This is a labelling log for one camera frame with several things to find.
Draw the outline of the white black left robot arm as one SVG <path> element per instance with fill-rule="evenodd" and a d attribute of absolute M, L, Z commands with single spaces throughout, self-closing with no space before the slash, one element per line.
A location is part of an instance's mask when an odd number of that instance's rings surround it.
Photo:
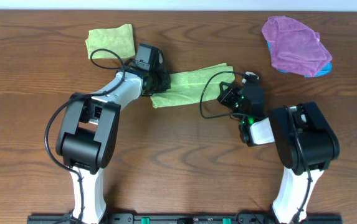
<path fill-rule="evenodd" d="M 120 63 L 110 83 L 90 94 L 74 93 L 59 108 L 65 114 L 55 150 L 74 182 L 69 223 L 100 223 L 105 215 L 103 172 L 115 149 L 121 111 L 141 96 L 171 87 L 163 52 L 156 47 L 140 44 L 135 58 Z"/>

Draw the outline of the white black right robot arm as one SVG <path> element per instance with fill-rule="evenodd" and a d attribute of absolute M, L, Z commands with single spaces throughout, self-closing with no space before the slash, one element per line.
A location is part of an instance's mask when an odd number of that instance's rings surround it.
<path fill-rule="evenodd" d="M 248 146 L 274 143 L 283 164 L 283 176 L 269 214 L 256 216 L 263 223 L 341 223 L 339 215 L 307 215 L 317 180 L 338 158 L 340 146 L 314 102 L 264 110 L 264 91 L 258 84 L 239 88 L 219 85 L 220 104 L 240 121 L 241 140 Z"/>

